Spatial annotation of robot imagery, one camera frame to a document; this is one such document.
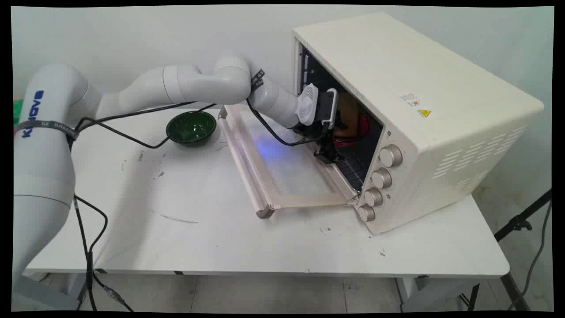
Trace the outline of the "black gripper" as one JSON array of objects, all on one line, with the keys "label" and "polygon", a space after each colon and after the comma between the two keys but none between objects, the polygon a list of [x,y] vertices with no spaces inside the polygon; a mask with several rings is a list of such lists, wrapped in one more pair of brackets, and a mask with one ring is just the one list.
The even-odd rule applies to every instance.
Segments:
[{"label": "black gripper", "polygon": [[329,123],[313,123],[312,125],[298,124],[293,131],[302,136],[299,144],[316,143],[317,149],[313,155],[324,164],[333,164],[345,160],[339,150],[332,145],[332,128]]}]

